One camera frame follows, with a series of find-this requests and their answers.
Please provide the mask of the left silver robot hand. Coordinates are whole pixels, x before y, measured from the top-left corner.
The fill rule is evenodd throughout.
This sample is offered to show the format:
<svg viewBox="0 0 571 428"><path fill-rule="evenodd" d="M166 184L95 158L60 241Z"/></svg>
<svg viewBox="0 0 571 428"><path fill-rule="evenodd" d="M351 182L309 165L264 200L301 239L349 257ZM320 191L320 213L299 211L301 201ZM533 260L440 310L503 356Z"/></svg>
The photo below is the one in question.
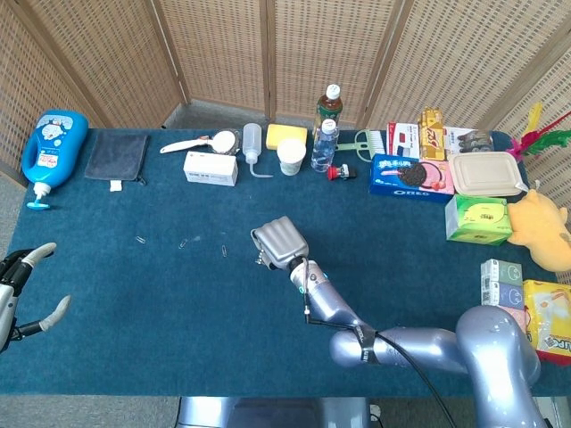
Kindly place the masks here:
<svg viewBox="0 0 571 428"><path fill-rule="evenodd" d="M56 247L56 243L45 243L36 249L17 250L0 261L0 354L9 348L11 342L47 332L65 316L70 295L63 297L55 310L44 319L17 325L15 316L24 285L34 267L40 260L52 256Z"/></svg>

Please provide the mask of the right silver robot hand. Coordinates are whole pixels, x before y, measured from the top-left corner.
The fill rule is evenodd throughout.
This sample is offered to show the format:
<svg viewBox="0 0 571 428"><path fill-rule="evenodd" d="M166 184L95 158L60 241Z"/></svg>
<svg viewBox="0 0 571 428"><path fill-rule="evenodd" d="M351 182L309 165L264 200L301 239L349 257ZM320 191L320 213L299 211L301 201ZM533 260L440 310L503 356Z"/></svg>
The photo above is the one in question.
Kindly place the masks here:
<svg viewBox="0 0 571 428"><path fill-rule="evenodd" d="M254 228L250 235L256 249L265 251L270 270L292 271L309 255L309 245L287 216Z"/></svg>

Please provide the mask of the white paper cup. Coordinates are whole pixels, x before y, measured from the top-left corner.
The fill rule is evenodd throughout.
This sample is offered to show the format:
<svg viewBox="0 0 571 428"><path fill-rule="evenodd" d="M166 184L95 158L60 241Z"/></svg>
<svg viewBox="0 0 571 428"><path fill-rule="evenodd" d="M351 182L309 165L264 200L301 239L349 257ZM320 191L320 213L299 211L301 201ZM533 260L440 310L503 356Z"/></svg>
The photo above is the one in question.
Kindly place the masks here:
<svg viewBox="0 0 571 428"><path fill-rule="evenodd" d="M286 139L277 146L281 172L286 176L296 175L306 155L306 143L298 139Z"/></svg>

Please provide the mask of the clear water bottle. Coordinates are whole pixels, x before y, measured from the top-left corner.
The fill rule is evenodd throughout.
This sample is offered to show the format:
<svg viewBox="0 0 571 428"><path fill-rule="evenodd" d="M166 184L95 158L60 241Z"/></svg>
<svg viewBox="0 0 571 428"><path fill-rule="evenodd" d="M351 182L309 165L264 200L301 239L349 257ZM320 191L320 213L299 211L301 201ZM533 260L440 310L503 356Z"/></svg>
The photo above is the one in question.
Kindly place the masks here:
<svg viewBox="0 0 571 428"><path fill-rule="evenodd" d="M332 165L335 156L339 130L333 119L324 119L314 140L310 165L319 173L324 173Z"/></svg>

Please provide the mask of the white cardboard box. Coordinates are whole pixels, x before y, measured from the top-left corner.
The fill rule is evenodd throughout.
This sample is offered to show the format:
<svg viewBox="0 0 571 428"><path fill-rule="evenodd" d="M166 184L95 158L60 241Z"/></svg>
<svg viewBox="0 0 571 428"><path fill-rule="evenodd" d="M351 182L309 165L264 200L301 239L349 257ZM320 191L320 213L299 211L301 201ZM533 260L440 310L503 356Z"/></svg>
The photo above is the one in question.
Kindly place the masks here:
<svg viewBox="0 0 571 428"><path fill-rule="evenodd" d="M238 168L236 156L189 151L183 171L190 183L235 186Z"/></svg>

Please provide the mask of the clear squeeze wash bottle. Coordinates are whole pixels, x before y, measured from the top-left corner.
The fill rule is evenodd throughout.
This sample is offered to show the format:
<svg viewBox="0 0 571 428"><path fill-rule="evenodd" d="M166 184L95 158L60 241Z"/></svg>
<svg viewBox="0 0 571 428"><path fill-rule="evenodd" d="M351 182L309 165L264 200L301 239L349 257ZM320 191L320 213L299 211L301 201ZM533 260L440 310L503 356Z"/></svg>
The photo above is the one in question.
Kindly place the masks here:
<svg viewBox="0 0 571 428"><path fill-rule="evenodd" d="M254 165L261 155L261 126L257 123L247 123L243 128L242 152L245 162L249 165L250 173L257 178L272 178L272 175L257 174Z"/></svg>

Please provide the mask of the yellow sponge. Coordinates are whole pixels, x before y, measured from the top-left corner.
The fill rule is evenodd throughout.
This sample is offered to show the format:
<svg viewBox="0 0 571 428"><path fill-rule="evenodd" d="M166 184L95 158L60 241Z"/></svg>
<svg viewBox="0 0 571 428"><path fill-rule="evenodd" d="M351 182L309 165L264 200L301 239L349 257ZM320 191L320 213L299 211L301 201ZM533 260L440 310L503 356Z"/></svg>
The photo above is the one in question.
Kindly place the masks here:
<svg viewBox="0 0 571 428"><path fill-rule="evenodd" d="M306 143L308 129L282 124L269 124L266 135L266 148L276 151L279 144L285 140L299 140Z"/></svg>

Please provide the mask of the light green hand brush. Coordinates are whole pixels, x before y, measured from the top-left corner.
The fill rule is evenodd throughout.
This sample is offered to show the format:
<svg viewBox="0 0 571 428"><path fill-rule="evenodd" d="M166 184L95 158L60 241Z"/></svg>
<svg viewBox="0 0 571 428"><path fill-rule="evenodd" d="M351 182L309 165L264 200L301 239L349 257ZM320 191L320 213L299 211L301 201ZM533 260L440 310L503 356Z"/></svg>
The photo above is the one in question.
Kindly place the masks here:
<svg viewBox="0 0 571 428"><path fill-rule="evenodd" d="M386 154L384 133L381 130L362 129L356 132L352 143L339 142L337 152L353 151L364 162L371 162L377 154Z"/></svg>

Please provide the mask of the blue Oreo cookie box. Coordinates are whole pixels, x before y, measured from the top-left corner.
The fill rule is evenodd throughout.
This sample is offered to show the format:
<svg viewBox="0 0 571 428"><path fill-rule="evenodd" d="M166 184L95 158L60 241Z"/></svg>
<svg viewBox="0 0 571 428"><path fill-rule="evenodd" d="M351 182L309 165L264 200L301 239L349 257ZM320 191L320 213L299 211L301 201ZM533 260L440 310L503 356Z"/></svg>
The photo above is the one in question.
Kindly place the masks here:
<svg viewBox="0 0 571 428"><path fill-rule="evenodd" d="M431 202L447 202L455 194L447 161L386 154L376 154L371 161L368 190L371 194Z"/></svg>

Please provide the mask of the red white blue box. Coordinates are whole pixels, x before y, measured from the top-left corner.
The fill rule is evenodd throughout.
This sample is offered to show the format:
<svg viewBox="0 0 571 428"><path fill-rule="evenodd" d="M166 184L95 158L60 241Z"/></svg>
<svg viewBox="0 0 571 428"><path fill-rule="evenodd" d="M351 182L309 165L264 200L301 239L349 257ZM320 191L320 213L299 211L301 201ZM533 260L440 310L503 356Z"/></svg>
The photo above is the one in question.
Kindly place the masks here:
<svg viewBox="0 0 571 428"><path fill-rule="evenodd" d="M419 128L413 123L390 121L387 124L387 153L392 156L420 159Z"/></svg>

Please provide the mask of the yellow snack box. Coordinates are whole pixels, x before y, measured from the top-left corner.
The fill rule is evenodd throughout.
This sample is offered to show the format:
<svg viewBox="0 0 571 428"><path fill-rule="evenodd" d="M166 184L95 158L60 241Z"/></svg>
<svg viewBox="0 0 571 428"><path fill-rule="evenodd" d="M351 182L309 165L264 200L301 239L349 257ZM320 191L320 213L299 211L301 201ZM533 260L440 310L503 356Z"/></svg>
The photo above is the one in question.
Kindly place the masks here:
<svg viewBox="0 0 571 428"><path fill-rule="evenodd" d="M420 157L430 161L444 161L443 113L439 109L425 108L418 119Z"/></svg>

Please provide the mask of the wicker folding screen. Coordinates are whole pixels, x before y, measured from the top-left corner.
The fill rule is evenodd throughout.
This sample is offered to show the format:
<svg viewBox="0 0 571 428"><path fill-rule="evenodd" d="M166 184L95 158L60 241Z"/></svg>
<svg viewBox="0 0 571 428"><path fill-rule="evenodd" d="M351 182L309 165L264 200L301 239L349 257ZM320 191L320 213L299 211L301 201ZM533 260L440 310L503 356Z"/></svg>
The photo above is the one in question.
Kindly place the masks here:
<svg viewBox="0 0 571 428"><path fill-rule="evenodd" d="M200 101L312 119L330 83L356 128L436 107L521 136L534 103L571 128L571 0L0 0L0 178L25 184L50 108L104 128Z"/></svg>

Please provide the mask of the white blister packet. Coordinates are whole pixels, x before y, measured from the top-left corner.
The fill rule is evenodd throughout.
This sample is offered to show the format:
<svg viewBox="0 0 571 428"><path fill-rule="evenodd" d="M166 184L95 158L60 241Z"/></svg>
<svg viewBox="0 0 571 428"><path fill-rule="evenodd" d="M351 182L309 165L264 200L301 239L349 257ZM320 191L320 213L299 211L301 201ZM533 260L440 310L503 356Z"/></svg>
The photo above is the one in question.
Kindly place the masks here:
<svg viewBox="0 0 571 428"><path fill-rule="evenodd" d="M491 132L481 129L445 127L444 143L447 156L494 150Z"/></svg>

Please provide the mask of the pastel pocket tissue multipack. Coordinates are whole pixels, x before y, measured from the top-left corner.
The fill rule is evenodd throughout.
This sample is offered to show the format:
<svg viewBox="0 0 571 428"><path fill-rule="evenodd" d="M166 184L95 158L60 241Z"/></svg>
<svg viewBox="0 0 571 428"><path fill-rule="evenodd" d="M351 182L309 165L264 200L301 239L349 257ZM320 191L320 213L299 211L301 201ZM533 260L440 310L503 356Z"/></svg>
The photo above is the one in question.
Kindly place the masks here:
<svg viewBox="0 0 571 428"><path fill-rule="evenodd" d="M481 264L480 271L481 304L505 310L525 333L525 294L521 265L488 259Z"/></svg>

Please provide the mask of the colourful feather toy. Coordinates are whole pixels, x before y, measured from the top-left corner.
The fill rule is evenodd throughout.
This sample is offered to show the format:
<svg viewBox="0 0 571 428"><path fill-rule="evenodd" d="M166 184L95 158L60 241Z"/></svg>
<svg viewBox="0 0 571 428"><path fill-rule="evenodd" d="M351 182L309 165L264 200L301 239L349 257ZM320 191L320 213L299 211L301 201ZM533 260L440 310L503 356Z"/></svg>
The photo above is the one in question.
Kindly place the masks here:
<svg viewBox="0 0 571 428"><path fill-rule="evenodd" d="M539 155L550 147L567 147L571 143L571 130L556 130L556 127L571 118L571 111L555 119L543 128L539 128L542 115L542 103L534 103L528 112L527 126L519 140L512 138L512 147L508 152L521 161L527 155Z"/></svg>

